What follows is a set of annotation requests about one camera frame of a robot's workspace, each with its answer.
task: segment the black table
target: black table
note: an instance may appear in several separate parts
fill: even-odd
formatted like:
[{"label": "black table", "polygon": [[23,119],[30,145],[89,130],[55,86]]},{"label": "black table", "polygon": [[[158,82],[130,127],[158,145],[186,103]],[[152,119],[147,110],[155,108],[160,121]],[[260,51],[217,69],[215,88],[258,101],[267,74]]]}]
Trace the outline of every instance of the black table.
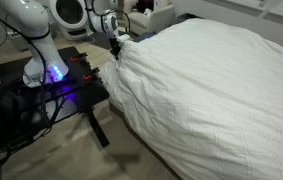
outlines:
[{"label": "black table", "polygon": [[[69,73],[64,82],[46,85],[47,116],[55,115],[57,105],[61,104],[54,124],[76,113],[85,113],[102,147],[106,147],[109,141],[93,114],[93,106],[108,99],[109,93],[97,76],[97,69],[92,70],[84,56],[71,60],[79,54],[74,47],[59,53]],[[40,121],[40,87],[20,87],[23,68],[29,59],[0,64],[0,145],[5,148],[6,142],[10,143],[14,146],[12,154],[33,143],[31,136],[42,130],[35,125]]]}]

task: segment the white bedsheet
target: white bedsheet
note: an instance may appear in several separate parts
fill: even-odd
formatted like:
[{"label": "white bedsheet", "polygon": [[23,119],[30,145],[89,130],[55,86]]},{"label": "white bedsheet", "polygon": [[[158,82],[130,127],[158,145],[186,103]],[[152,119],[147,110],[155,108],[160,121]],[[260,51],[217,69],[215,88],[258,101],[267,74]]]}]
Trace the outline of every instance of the white bedsheet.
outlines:
[{"label": "white bedsheet", "polygon": [[126,42],[101,76],[130,126],[183,179],[283,179],[283,47],[189,20]]}]

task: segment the white wall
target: white wall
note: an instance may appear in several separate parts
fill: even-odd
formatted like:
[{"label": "white wall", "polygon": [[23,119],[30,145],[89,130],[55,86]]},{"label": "white wall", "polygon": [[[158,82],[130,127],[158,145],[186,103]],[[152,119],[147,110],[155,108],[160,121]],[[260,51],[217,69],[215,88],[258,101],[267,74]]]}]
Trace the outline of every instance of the white wall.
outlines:
[{"label": "white wall", "polygon": [[266,39],[283,46],[283,18],[268,14],[261,16],[261,10],[236,5],[224,0],[171,0],[175,5],[176,15],[185,12],[216,20],[229,25],[239,26],[254,31]]}]

